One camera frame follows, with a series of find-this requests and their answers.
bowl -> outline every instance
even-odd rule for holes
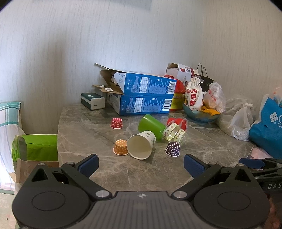
[[[187,116],[193,120],[196,120],[198,122],[212,122],[216,119],[219,118],[219,114],[215,114],[213,116],[211,116],[208,113],[202,112],[202,111],[197,111],[197,110],[191,110],[189,107],[185,106],[184,104],[182,104],[183,110],[184,112],[187,114]]]

wall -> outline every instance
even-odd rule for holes
[[[13,0],[0,12],[0,102],[26,133],[57,133],[62,107],[103,83],[95,62],[164,74],[197,65],[203,0]]]
[[[202,63],[226,95],[242,94],[260,108],[282,86],[282,12],[268,0],[207,1]]]
[[[103,83],[95,62],[164,74],[199,60],[226,95],[282,85],[282,12],[268,0],[13,0],[0,12],[0,102],[26,133],[56,133],[62,107]]]

orange polka dot cup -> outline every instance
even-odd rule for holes
[[[122,119],[121,118],[113,118],[112,119],[112,123],[111,123],[111,127],[113,129],[121,129],[121,128],[123,128]]]
[[[127,141],[123,139],[117,140],[114,144],[113,152],[120,156],[127,155]]]

blue bag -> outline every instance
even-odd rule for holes
[[[264,96],[259,118],[249,131],[249,138],[275,159],[282,159],[282,108]]]

blue box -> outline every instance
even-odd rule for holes
[[[173,97],[176,80],[162,76],[116,72],[117,81],[124,95],[166,95]]]
[[[107,91],[99,87],[102,92],[122,94],[122,95],[139,95],[139,96],[166,96],[173,97],[176,80],[164,76],[144,74],[138,72],[127,72],[106,68],[100,71],[101,76],[107,83],[107,87],[112,91]]]
[[[107,93],[108,103],[119,115],[169,113],[171,96],[136,96]]]

